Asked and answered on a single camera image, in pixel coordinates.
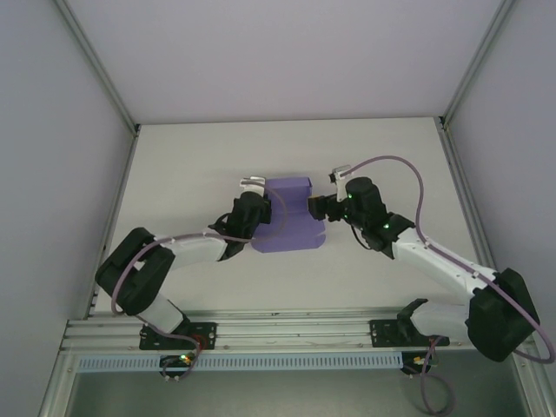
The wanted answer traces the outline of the purple paper box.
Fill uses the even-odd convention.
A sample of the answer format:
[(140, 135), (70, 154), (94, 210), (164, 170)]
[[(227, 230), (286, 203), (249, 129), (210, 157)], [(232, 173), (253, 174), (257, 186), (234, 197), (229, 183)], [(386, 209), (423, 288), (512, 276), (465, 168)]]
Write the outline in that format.
[(317, 249), (326, 241), (324, 222), (313, 219), (308, 211), (308, 198), (312, 195), (312, 183), (308, 177), (270, 178), (266, 184), (285, 202), (283, 205), (273, 193), (272, 220), (260, 224), (251, 246), (260, 253), (277, 253)]

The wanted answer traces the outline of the black left controller board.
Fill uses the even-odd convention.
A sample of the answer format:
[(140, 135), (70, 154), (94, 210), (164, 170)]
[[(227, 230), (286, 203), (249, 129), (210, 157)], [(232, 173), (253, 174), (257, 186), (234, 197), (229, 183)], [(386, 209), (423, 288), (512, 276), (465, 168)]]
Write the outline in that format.
[(163, 356), (160, 359), (160, 374), (165, 382), (179, 382), (187, 377), (196, 363), (196, 354), (190, 352), (188, 354)]

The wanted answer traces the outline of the black controller board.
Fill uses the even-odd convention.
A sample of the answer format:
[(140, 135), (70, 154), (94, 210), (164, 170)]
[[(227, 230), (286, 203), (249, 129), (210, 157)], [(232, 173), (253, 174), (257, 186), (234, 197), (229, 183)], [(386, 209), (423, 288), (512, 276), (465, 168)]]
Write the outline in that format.
[(190, 352), (188, 354), (163, 356), (160, 359), (160, 374), (165, 382), (179, 382), (187, 377), (196, 363), (196, 354)]
[[(403, 352), (401, 371), (407, 375), (420, 374), (423, 369), (426, 355), (427, 353), (425, 351)], [(438, 362), (438, 355), (432, 354), (429, 357), (425, 373), (430, 372), (433, 367), (437, 367)]]

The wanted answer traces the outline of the black right controller board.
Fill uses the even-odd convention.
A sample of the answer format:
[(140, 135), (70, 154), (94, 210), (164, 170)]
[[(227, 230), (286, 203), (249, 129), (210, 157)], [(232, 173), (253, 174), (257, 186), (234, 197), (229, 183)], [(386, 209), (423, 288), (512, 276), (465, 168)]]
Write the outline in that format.
[[(403, 352), (401, 371), (407, 375), (420, 374), (423, 369), (426, 355), (427, 353), (425, 351)], [(430, 372), (433, 367), (437, 367), (438, 362), (438, 355), (432, 354), (429, 357), (425, 373)]]

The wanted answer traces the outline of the grey metal panel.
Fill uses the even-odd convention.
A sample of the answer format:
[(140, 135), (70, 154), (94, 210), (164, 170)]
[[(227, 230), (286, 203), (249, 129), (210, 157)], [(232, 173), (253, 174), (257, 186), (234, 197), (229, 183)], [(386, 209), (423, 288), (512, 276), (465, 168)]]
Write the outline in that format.
[(427, 417), (398, 371), (83, 374), (67, 417)]

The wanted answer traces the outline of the aluminium table side rail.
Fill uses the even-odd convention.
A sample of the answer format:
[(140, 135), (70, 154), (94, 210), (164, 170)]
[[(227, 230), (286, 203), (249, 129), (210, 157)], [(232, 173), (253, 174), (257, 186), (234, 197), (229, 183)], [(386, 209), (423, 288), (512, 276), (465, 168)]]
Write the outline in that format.
[(141, 131), (141, 126), (137, 125), (137, 130), (135, 135), (131, 140), (131, 144), (129, 147), (129, 152), (126, 156), (125, 163), (122, 168), (122, 173), (118, 179), (116, 184), (116, 193), (112, 200), (110, 210), (109, 210), (109, 217), (106, 223), (106, 226), (103, 231), (103, 238), (101, 242), (100, 252), (97, 256), (95, 266), (93, 267), (92, 272), (92, 284), (91, 284), (91, 291), (89, 295), (89, 300), (87, 301), (86, 310), (84, 313), (83, 318), (89, 319), (90, 316), (94, 314), (95, 305), (96, 305), (96, 297), (98, 294), (97, 283), (96, 283), (96, 272), (102, 266), (105, 258), (109, 254), (109, 245), (112, 241), (112, 236), (114, 234), (114, 230), (116, 228), (117, 218), (119, 216), (120, 207), (122, 204), (123, 195), (125, 192), (126, 184), (129, 178), (129, 172), (131, 170), (131, 166), (133, 163), (133, 159), (136, 152), (136, 146), (139, 138), (139, 134)]
[(493, 268), (494, 260), (491, 250), (487, 243), (487, 238), (479, 218), (478, 209), (476, 208), (453, 139), (450, 136), (448, 128), (445, 126), (444, 119), (442, 117), (435, 117), (434, 123), (438, 130), (440, 144), (445, 153), (447, 165), (453, 179), (455, 192), (460, 202), (461, 212), (467, 225), (467, 237), (473, 244), (474, 260), (476, 260), (483, 267)]

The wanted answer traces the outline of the aluminium mounting rail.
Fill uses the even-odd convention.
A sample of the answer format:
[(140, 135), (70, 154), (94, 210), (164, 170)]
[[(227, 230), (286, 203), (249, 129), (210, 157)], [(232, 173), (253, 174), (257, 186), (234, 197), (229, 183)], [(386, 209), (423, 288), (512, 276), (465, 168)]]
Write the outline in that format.
[[(216, 324), (214, 354), (372, 351), (369, 322), (393, 319), (391, 308), (197, 311), (193, 322)], [(139, 352), (142, 323), (129, 317), (95, 314), (68, 321), (60, 349), (72, 353)]]

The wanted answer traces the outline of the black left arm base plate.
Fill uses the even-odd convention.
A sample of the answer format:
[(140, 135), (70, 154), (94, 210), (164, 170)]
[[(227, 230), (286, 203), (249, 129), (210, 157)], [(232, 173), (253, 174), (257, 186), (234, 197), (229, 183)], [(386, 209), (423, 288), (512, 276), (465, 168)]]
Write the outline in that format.
[[(172, 334), (194, 339), (200, 345), (201, 350), (213, 350), (216, 330), (215, 322), (190, 322), (179, 325)], [(162, 336), (147, 325), (142, 326), (139, 335), (140, 350), (195, 350), (195, 344), (192, 341)]]

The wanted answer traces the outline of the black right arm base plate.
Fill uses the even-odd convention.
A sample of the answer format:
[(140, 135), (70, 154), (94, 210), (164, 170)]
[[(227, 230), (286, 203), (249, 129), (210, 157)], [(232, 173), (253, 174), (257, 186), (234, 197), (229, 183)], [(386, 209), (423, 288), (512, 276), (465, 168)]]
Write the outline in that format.
[(425, 348), (438, 338), (425, 336), (411, 322), (397, 319), (371, 320), (369, 330), (374, 348)]

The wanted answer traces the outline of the aluminium frame post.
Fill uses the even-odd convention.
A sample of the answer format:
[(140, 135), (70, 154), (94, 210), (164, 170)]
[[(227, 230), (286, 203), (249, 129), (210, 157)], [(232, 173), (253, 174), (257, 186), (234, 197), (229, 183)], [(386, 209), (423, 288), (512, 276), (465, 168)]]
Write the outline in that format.
[(520, 0), (500, 0), (443, 116), (440, 117), (440, 123), (444, 129), (447, 129), (450, 122), (455, 118), (460, 106), (465, 102), (519, 2)]
[(116, 86), (109, 76), (102, 60), (97, 54), (82, 24), (79, 22), (75, 11), (73, 11), (69, 0), (51, 0), (51, 2), (56, 7), (64, 23), (67, 25), (73, 39), (76, 41), (85, 60), (90, 66), (97, 81), (100, 83), (114, 110), (125, 125), (127, 131), (134, 138), (136, 138), (138, 136), (140, 126), (135, 122), (121, 95), (117, 91)]

